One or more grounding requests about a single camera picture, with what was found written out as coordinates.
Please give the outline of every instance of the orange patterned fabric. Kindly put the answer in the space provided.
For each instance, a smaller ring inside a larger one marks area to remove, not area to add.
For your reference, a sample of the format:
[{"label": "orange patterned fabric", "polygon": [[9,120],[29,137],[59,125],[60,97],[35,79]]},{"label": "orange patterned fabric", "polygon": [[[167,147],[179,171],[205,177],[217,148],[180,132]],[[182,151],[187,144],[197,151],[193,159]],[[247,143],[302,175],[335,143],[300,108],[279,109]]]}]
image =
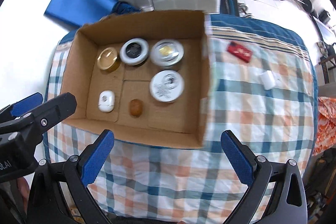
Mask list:
[{"label": "orange patterned fabric", "polygon": [[336,144],[336,98],[318,98],[318,130],[313,155]]}]

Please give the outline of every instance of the cardboard box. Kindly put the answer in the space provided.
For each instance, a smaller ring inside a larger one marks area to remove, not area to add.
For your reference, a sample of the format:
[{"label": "cardboard box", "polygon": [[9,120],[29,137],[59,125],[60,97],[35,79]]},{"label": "cardboard box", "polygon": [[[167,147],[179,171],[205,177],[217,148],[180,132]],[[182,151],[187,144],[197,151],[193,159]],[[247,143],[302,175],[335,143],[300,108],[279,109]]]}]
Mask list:
[{"label": "cardboard box", "polygon": [[[77,109],[64,123],[96,134],[109,129],[116,139],[132,143],[202,147],[210,82],[204,20],[201,11],[153,11],[110,17],[80,28],[69,52],[61,88],[61,93],[70,92],[76,97]],[[97,67],[103,49],[112,46],[119,51],[135,37],[147,40],[150,48],[165,38],[183,44],[179,73],[185,87],[174,103],[160,103],[150,95],[150,80],[159,71],[150,58],[139,67],[122,63],[109,74]],[[104,90],[115,93],[115,107],[110,113],[98,109],[98,98]],[[128,113],[132,99],[144,102],[140,117]]]}]

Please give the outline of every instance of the plaid bedsheet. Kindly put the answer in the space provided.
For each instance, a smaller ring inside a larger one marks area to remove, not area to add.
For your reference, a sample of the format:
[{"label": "plaid bedsheet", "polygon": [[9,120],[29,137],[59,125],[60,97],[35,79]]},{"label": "plaid bedsheet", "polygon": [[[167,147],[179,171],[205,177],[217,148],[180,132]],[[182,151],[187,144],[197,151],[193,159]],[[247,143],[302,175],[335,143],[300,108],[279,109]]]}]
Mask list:
[{"label": "plaid bedsheet", "polygon": [[[223,223],[247,189],[221,149],[226,129],[270,161],[295,159],[303,174],[314,141],[317,84],[301,38],[271,23],[228,15],[212,16],[210,31],[211,99],[203,148],[167,149],[116,140],[95,183],[88,186],[103,210],[127,217]],[[72,37],[70,33],[57,47],[48,99],[60,93]],[[253,51],[249,64],[226,52],[230,40]],[[265,91],[259,75],[269,69],[277,87]],[[44,136],[46,157],[64,161],[96,138],[60,123]],[[254,220],[261,217],[271,191],[272,185]]]}]

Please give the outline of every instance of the blue object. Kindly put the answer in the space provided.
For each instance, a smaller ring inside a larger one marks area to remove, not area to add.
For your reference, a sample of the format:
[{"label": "blue object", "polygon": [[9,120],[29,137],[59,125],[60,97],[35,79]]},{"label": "blue object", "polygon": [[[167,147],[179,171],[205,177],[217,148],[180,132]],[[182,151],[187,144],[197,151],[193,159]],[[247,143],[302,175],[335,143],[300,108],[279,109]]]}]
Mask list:
[{"label": "blue object", "polygon": [[220,137],[220,144],[240,182],[250,187],[253,183],[253,168],[247,158],[225,131]]},{"label": "blue object", "polygon": [[82,167],[81,180],[85,187],[87,187],[88,184],[95,182],[95,179],[98,176],[106,158],[111,152],[113,145],[114,134],[109,130]]},{"label": "blue object", "polygon": [[43,102],[43,96],[41,93],[34,93],[27,98],[13,104],[13,108],[11,109],[10,113],[14,117],[20,117],[23,114],[27,113],[28,111],[32,110],[33,108],[39,106]]},{"label": "blue object", "polygon": [[45,14],[77,27],[109,15],[118,0],[51,0]]}]

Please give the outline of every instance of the white round container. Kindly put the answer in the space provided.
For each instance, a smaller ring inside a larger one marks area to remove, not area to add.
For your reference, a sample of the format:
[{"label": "white round container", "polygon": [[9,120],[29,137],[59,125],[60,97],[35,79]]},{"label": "white round container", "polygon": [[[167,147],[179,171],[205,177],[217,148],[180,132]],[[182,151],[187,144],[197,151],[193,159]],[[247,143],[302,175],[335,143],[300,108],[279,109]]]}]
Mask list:
[{"label": "white round container", "polygon": [[136,66],[143,63],[149,53],[149,47],[146,40],[133,38],[128,40],[120,50],[120,58],[129,66]]},{"label": "white round container", "polygon": [[163,70],[151,80],[150,92],[159,102],[172,103],[184,90],[182,76],[174,70]]},{"label": "white round container", "polygon": [[184,55],[182,44],[174,39],[163,39],[151,50],[152,62],[163,69],[176,69]]}]

